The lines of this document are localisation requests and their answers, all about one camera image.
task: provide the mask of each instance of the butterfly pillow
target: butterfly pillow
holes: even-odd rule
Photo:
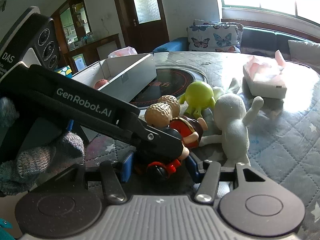
[[[232,46],[225,46],[219,49],[215,49],[216,52],[231,52],[231,53],[241,53],[240,45],[232,45]]]
[[[236,25],[192,25],[187,28],[189,51],[216,51],[238,45]]]
[[[243,25],[240,23],[225,23],[225,22],[213,22],[204,20],[194,20],[193,25],[236,25],[238,27],[239,44],[242,41]]]

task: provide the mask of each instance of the pink ball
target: pink ball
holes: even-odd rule
[[[103,85],[107,84],[108,83],[108,80],[106,79],[100,79],[99,81],[97,81],[95,84],[94,84],[94,89],[99,89],[100,87],[102,87]]]

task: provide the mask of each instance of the plastic bag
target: plastic bag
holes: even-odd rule
[[[111,52],[108,55],[108,58],[122,57],[122,56],[128,56],[128,55],[137,55],[137,51],[132,47],[126,47],[126,48],[118,49],[114,52]]]

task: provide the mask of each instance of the butterfly print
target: butterfly print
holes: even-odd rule
[[[214,33],[213,36],[214,36],[214,39],[216,40],[217,42],[217,45],[219,47],[222,47],[222,46],[231,46],[231,33],[228,33],[225,38],[221,38],[220,35]]]
[[[193,31],[193,32],[196,32],[196,31],[205,31],[206,30],[206,28],[208,28],[209,26],[208,25],[192,25],[192,26],[190,26],[190,28],[191,28],[191,30]]]
[[[213,27],[216,30],[220,29],[221,27],[223,27],[224,29],[228,29],[228,28],[230,28],[230,25],[228,25],[228,24],[219,24],[219,25],[214,25]]]
[[[208,47],[208,43],[209,43],[209,40],[210,40],[210,38],[206,38],[203,41],[201,39],[200,39],[200,41],[195,39],[195,38],[191,38],[191,39],[192,39],[195,47],[197,47],[197,48],[201,47],[201,48],[204,48],[204,49]]]
[[[235,51],[237,51],[236,50],[236,47],[235,46],[231,46],[231,47],[229,47],[229,49],[227,49],[227,48],[221,48],[221,49],[215,49],[216,50],[216,52],[235,52]]]

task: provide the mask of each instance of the knit glove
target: knit glove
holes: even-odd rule
[[[36,147],[23,151],[14,161],[0,165],[0,191],[16,195],[30,190],[39,175],[44,172],[55,155],[53,146]]]
[[[0,98],[0,127],[10,127],[18,118],[13,102],[6,97]]]

